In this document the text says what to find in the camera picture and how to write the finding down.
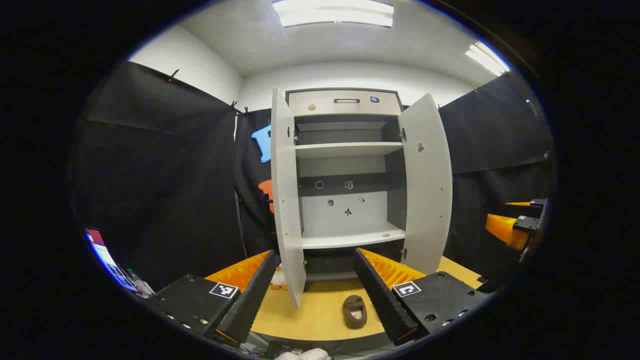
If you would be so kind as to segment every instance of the cabinet shelf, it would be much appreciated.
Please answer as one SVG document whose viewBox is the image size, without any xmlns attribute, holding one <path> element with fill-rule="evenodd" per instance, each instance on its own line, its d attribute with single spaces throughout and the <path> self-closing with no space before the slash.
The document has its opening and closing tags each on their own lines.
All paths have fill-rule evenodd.
<svg viewBox="0 0 640 360">
<path fill-rule="evenodd" d="M 366 233 L 338 234 L 335 236 L 314 236 L 309 232 L 302 233 L 303 249 L 330 249 L 334 247 L 361 246 L 404 238 L 404 231 L 386 223 L 370 227 Z"/>
<path fill-rule="evenodd" d="M 343 156 L 383 156 L 402 149 L 401 142 L 341 142 L 297 145 L 300 159 L 339 158 Z"/>
</svg>

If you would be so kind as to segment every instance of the table surface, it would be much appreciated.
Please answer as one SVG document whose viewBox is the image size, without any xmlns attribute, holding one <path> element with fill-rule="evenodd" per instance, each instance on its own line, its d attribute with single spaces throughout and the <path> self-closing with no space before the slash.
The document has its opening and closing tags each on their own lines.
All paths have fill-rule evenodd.
<svg viewBox="0 0 640 360">
<path fill-rule="evenodd" d="M 480 275 L 444 256 L 438 271 L 451 274 L 477 289 Z M 350 329 L 342 317 L 342 303 L 350 295 L 359 295 L 367 308 L 367 323 L 359 329 Z M 302 293 L 299 308 L 291 305 L 287 290 L 267 289 L 251 331 L 279 338 L 331 341 L 360 338 L 384 332 L 371 299 L 360 280 L 315 282 Z"/>
</svg>

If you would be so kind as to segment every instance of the fluorescent light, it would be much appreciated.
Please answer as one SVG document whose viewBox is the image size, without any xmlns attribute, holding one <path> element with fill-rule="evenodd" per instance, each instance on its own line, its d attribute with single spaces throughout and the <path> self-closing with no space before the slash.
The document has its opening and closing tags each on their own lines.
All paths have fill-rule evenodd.
<svg viewBox="0 0 640 360">
<path fill-rule="evenodd" d="M 489 47 L 478 41 L 465 53 L 496 76 L 510 71 L 509 67 Z"/>
<path fill-rule="evenodd" d="M 357 22 L 390 28 L 394 7 L 373 0 L 281 0 L 273 3 L 282 26 Z"/>
</svg>

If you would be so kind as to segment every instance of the drawer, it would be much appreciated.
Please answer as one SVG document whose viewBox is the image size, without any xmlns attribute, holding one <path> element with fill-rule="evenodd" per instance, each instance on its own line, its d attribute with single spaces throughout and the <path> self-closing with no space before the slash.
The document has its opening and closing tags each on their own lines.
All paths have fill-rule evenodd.
<svg viewBox="0 0 640 360">
<path fill-rule="evenodd" d="M 294 116 L 327 114 L 400 115 L 395 92 L 380 90 L 293 90 L 287 92 Z"/>
</svg>

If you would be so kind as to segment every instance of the ceiling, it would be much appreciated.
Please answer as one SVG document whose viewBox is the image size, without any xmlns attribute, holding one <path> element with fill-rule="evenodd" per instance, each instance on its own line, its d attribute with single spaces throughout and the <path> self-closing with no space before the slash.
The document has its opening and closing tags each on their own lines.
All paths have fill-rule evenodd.
<svg viewBox="0 0 640 360">
<path fill-rule="evenodd" d="M 421 3 L 394 5 L 391 29 L 363 24 L 283 28 L 271 0 L 226 0 L 180 25 L 208 44 L 242 77 L 328 61 L 368 61 L 431 70 L 480 86 L 495 78 L 465 56 L 477 38 Z"/>
</svg>

